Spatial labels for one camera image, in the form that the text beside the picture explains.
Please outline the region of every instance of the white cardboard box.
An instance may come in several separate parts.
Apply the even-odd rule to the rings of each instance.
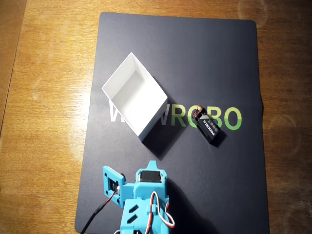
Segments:
[[[133,53],[102,90],[141,141],[167,108],[167,95]]]

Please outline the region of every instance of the lettering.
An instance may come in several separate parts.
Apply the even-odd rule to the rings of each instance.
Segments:
[[[208,128],[209,132],[211,132],[211,134],[214,136],[215,133],[213,132],[213,130],[210,128],[210,126],[208,125],[208,123],[204,120],[206,127]]]
[[[167,104],[167,108],[166,108],[165,113],[160,117],[161,124],[162,125],[167,124],[170,106],[171,106],[171,125],[176,126],[176,120],[178,120],[179,124],[182,127],[186,127],[186,124],[183,120],[183,118],[186,115],[186,110],[185,110],[185,107],[183,105],[180,105],[180,104]],[[193,123],[193,120],[192,120],[192,112],[196,108],[197,108],[197,105],[193,105],[189,108],[189,110],[187,112],[187,120],[188,120],[187,122],[189,123],[189,125],[191,125],[194,128],[196,128],[196,125]],[[110,109],[111,122],[115,122],[117,115],[118,115],[118,110],[114,107],[114,105],[111,101],[109,101],[109,109]],[[229,115],[231,112],[234,112],[237,115],[237,123],[234,126],[232,126],[229,122]],[[221,120],[222,111],[219,107],[207,106],[207,113],[212,119],[216,119],[218,121],[217,125],[219,127],[222,126],[222,120]],[[125,120],[122,117],[120,117],[120,119],[121,119],[121,122],[125,122]],[[242,115],[241,115],[240,111],[235,107],[228,108],[224,113],[224,123],[225,123],[226,127],[232,131],[239,129],[241,124],[242,124]]]

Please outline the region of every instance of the battery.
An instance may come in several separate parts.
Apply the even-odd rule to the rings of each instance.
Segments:
[[[219,126],[215,123],[214,119],[209,117],[207,110],[201,105],[197,106],[197,109],[192,115],[193,122],[204,135],[206,140],[211,143],[216,135],[220,132]]]

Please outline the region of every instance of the wooden table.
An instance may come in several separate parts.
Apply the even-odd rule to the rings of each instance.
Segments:
[[[0,137],[1,234],[75,233],[103,11],[256,21],[270,230],[272,234],[312,233],[309,1],[25,3],[0,3],[0,116],[6,105]]]

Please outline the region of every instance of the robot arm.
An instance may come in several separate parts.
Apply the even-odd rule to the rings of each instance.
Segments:
[[[105,194],[111,196],[117,190],[112,201],[124,208],[121,234],[144,234],[149,231],[168,234],[169,228],[174,227],[173,219],[166,212],[169,204],[167,174],[158,169],[156,161],[150,161],[147,168],[137,171],[135,183],[125,183],[124,175],[108,166],[103,167],[103,176]]]

